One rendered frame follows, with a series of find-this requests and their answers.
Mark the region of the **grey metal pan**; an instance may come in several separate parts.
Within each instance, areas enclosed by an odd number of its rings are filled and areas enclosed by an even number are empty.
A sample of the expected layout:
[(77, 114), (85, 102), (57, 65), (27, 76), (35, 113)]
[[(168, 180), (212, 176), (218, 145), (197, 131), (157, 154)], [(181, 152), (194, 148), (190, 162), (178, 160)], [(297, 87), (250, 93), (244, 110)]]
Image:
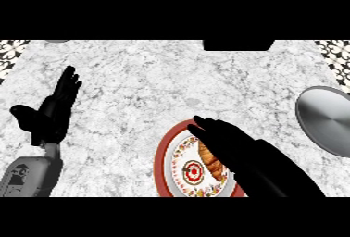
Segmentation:
[(308, 88), (296, 101), (296, 116), (312, 142), (350, 158), (350, 95), (327, 86)]

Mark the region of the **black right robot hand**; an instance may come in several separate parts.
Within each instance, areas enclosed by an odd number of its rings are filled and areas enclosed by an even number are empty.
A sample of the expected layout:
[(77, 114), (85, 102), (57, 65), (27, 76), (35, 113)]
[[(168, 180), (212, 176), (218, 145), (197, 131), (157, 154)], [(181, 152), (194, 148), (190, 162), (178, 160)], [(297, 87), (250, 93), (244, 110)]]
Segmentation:
[(262, 172), (262, 165), (258, 161), (262, 148), (247, 133), (221, 119), (196, 116), (194, 122), (196, 124), (188, 126), (188, 130), (206, 144), (230, 170), (237, 174)]

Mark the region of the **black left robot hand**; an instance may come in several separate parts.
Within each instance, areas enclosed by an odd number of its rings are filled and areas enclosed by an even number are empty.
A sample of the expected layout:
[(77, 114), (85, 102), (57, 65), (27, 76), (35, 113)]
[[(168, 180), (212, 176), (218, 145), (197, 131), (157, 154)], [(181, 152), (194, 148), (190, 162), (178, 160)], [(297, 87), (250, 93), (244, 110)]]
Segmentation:
[(72, 108), (83, 85), (76, 68), (69, 66), (57, 84), (54, 94), (45, 99), (41, 108), (15, 105), (10, 112), (20, 128), (32, 133), (32, 145), (60, 143), (67, 135)]

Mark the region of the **red rimmed floral plate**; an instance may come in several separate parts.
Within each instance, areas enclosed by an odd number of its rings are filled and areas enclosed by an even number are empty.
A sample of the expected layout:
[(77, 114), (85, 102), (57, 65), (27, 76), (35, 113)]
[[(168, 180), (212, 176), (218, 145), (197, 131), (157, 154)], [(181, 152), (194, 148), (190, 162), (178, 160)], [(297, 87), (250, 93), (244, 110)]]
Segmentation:
[(203, 156), (209, 149), (188, 131), (194, 120), (178, 123), (166, 133), (156, 154), (154, 175), (160, 196), (246, 197), (225, 166), (209, 169)]

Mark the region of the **black appliance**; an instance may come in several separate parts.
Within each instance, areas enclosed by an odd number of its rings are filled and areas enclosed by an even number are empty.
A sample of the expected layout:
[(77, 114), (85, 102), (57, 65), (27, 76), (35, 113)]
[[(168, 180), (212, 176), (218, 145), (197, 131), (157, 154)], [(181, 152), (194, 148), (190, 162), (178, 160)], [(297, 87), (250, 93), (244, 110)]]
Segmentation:
[(204, 40), (206, 51), (266, 51), (274, 40)]

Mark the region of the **orange brown cupcake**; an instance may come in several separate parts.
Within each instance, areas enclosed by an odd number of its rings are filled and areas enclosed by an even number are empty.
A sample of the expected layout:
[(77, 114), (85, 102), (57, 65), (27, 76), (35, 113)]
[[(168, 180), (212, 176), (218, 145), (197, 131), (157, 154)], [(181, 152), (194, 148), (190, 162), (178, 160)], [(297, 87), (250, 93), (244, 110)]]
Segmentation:
[(203, 163), (207, 167), (207, 170), (212, 173), (213, 178), (218, 181), (224, 181), (225, 178), (225, 165), (213, 155), (209, 147), (203, 142), (199, 142), (199, 155), (202, 157)]

